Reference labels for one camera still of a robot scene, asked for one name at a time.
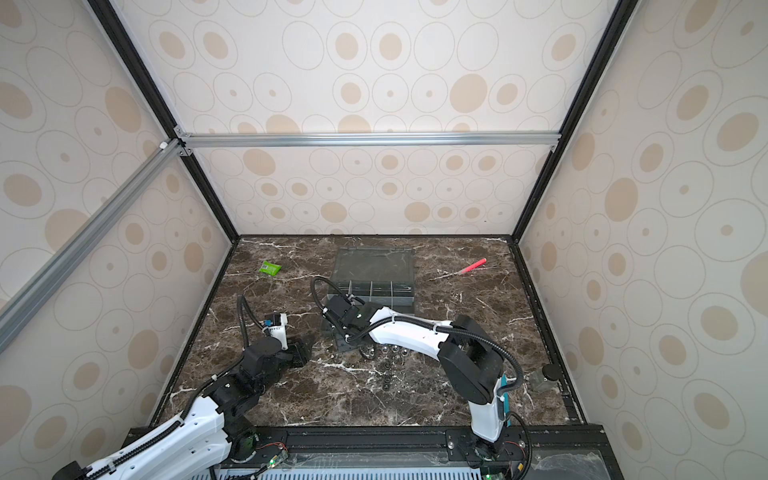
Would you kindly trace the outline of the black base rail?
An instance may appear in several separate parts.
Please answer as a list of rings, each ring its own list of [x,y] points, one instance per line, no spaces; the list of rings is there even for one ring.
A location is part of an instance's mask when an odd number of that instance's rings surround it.
[[[467,426],[259,427],[233,459],[188,479],[620,479],[605,430],[512,423],[494,443]]]

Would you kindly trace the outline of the clear plastic organizer box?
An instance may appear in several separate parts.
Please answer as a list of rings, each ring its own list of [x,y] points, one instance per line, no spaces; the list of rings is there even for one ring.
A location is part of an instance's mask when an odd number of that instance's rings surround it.
[[[396,311],[415,312],[414,249],[340,247],[330,277],[345,294]]]

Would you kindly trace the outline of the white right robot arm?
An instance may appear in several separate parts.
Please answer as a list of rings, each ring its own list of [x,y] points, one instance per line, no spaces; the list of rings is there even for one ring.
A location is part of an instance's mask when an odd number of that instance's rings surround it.
[[[505,396],[522,385],[524,373],[472,318],[428,320],[343,295],[316,304],[349,346],[391,345],[437,360],[452,388],[469,404],[474,435],[488,443],[498,441],[506,421]]]

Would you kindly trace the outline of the silver aluminium frame bar back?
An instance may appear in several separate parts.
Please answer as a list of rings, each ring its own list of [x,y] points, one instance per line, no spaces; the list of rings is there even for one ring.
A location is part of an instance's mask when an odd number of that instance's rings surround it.
[[[410,147],[474,145],[556,145],[555,131],[380,132],[305,134],[192,134],[181,140],[192,148]]]

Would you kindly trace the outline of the clear green packet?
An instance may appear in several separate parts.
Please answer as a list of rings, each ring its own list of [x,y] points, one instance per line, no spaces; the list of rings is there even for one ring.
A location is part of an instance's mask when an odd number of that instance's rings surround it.
[[[530,393],[544,393],[558,388],[556,380],[548,379],[542,372],[534,371],[527,378],[528,391]]]

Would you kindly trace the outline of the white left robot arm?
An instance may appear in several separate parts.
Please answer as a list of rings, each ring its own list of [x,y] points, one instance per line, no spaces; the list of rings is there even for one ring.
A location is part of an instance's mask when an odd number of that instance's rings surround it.
[[[229,458],[255,451],[256,431],[246,418],[288,369],[311,359],[299,337],[261,338],[196,391],[182,412],[129,446],[88,466],[72,461],[55,479],[184,479]]]

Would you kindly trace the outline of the silver aluminium frame bar left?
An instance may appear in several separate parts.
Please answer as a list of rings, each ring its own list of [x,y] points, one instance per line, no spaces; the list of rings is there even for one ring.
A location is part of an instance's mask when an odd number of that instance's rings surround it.
[[[181,154],[182,147],[179,139],[167,140],[6,304],[1,311],[2,350],[12,344],[167,163]]]

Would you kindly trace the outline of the silver aluminium frame bar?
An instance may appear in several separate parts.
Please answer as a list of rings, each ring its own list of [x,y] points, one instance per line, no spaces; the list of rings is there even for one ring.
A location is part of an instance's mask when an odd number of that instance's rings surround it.
[[[167,163],[181,154],[182,147],[179,139],[167,140],[6,304],[1,311],[2,350],[12,344]]]
[[[410,147],[474,145],[556,145],[555,131],[380,132],[305,134],[192,134],[181,140],[192,148]]]

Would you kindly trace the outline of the black round knob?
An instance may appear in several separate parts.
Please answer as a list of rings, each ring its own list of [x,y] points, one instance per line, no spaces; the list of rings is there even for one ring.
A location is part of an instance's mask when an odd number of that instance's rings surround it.
[[[541,374],[546,381],[559,382],[562,379],[562,369],[556,364],[546,364],[541,368]]]

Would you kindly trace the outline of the green snack packet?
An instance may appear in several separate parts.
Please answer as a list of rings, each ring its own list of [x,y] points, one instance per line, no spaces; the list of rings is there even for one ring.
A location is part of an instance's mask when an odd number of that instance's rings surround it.
[[[281,265],[274,264],[268,261],[264,261],[259,268],[259,272],[268,276],[276,276],[282,269]]]

